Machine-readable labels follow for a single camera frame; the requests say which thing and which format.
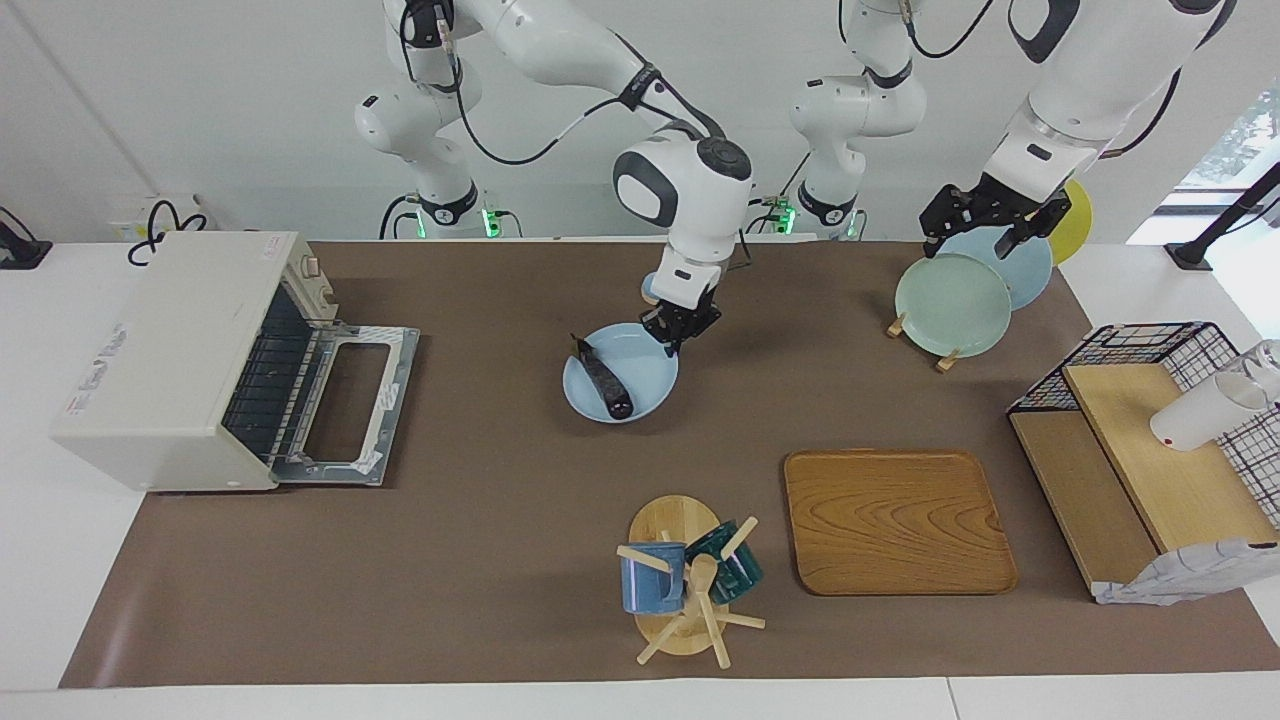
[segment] brown table mat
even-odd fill
[[[978,459],[809,450],[783,465],[800,582],[822,596],[998,594],[1018,584]]]
[[[841,678],[1280,669],[1242,592],[1174,607],[1084,589],[1005,407],[1088,329],[1056,277],[947,375],[883,329],[916,245],[759,246],[718,293],[667,404],[625,427],[559,389],[568,332],[636,316],[655,245],[317,245],[340,315],[424,332],[372,488],[150,496],[63,687]],[[995,597],[805,593],[782,460],[812,447],[956,447],[983,464],[1021,573]],[[614,547],[649,500],[754,514],[767,630],[655,657]]]

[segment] brown tabletop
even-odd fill
[[[1066,283],[947,375],[883,329],[916,245],[759,246],[652,416],[604,427],[561,393],[568,332],[632,320],[655,245],[317,245],[340,316],[422,331],[381,488],[156,495],[63,687],[856,678],[1280,669],[1243,592],[1098,606],[1005,407],[1088,329]],[[353,409],[355,416],[361,409]],[[963,448],[1020,583],[995,597],[814,597],[781,479],[795,450]],[[666,493],[756,515],[768,629],[635,664],[613,547]]]

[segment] toaster oven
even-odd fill
[[[297,233],[166,233],[50,434],[138,491],[381,484],[419,331],[337,313]],[[312,457],[307,438],[348,345],[388,348],[364,441],[353,460]]]

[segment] white table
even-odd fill
[[[142,497],[49,441],[47,423],[142,272],[119,245],[64,245],[38,270],[0,273],[0,720],[623,719],[659,702],[680,717],[1280,716],[1280,673],[54,691]],[[1158,249],[1087,247],[1064,273],[1094,324],[1206,319],[1242,347],[1257,340],[1212,275],[1179,273]],[[1280,635],[1280,582],[1249,594]]]

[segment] yellow plate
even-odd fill
[[[1089,228],[1093,227],[1093,202],[1089,201],[1089,193],[1084,191],[1084,186],[1074,179],[1066,181],[1066,196],[1071,199],[1071,209],[1048,234],[1055,265],[1075,255],[1084,246],[1084,241],[1089,238]]]

